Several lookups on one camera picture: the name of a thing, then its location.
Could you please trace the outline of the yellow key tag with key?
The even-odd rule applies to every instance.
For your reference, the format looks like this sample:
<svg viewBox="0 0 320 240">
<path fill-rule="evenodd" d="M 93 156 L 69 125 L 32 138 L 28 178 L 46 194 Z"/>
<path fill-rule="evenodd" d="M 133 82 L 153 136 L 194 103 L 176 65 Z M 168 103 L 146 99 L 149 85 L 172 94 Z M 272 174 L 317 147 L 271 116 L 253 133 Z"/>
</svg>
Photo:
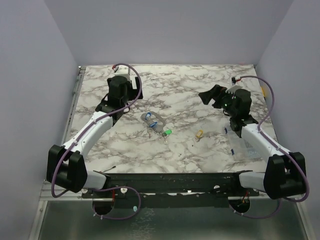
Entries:
<svg viewBox="0 0 320 240">
<path fill-rule="evenodd" d="M 201 138 L 203 137 L 203 130 L 199 130 L 196 135 L 195 135 L 195 141 L 199 142 L 201 140 Z"/>
</svg>

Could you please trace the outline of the metal key holder plate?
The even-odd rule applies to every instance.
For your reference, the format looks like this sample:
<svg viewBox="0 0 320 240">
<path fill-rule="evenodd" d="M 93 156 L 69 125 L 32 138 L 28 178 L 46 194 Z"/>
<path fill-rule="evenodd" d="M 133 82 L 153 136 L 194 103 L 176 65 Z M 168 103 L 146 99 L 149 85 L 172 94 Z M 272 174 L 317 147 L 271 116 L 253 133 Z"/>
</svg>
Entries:
<svg viewBox="0 0 320 240">
<path fill-rule="evenodd" d="M 148 113 L 143 113 L 140 116 L 140 119 L 146 124 L 146 126 L 148 128 L 150 128 L 151 130 L 153 130 L 154 132 L 158 133 L 158 134 L 162 134 L 162 132 L 164 131 L 164 127 L 166 125 L 166 121 L 156 112 L 154 111 L 149 111 L 152 113 L 151 119 L 148 122 L 145 122 L 145 116 Z M 150 124 L 152 124 L 153 122 L 157 122 L 157 125 L 155 127 L 150 127 Z"/>
</svg>

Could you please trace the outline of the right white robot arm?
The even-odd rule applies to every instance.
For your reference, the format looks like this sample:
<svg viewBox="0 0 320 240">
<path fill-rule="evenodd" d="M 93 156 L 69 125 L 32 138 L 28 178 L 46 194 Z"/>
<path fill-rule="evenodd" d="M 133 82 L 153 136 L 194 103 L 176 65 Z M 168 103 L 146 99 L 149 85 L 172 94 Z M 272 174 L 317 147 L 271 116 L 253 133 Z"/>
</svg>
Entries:
<svg viewBox="0 0 320 240">
<path fill-rule="evenodd" d="M 198 95 L 204 105 L 214 101 L 212 106 L 222 109 L 230 117 L 231 130 L 248 142 L 267 163 L 264 172 L 244 171 L 231 181 L 229 189 L 234 195 L 256 189 L 275 200 L 307 193 L 304 156 L 282 147 L 259 126 L 250 115 L 252 99 L 248 90 L 236 85 L 226 88 L 216 84 Z"/>
</svg>

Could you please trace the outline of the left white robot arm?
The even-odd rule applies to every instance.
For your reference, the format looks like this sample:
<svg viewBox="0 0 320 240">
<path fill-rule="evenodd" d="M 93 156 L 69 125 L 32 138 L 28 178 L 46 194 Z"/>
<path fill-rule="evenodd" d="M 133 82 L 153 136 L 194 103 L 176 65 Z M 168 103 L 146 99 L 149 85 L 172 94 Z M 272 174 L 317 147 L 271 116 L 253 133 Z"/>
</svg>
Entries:
<svg viewBox="0 0 320 240">
<path fill-rule="evenodd" d="M 143 98 L 142 81 L 135 77 L 136 88 L 126 77 L 116 75 L 107 79 L 108 93 L 96 106 L 93 115 L 85 126 L 63 145 L 53 145 L 48 152 L 46 180 L 66 191 L 77 193 L 82 189 L 93 189 L 97 196 L 106 197 L 111 190 L 107 176 L 88 171 L 85 158 L 101 138 L 110 130 L 138 99 Z"/>
</svg>

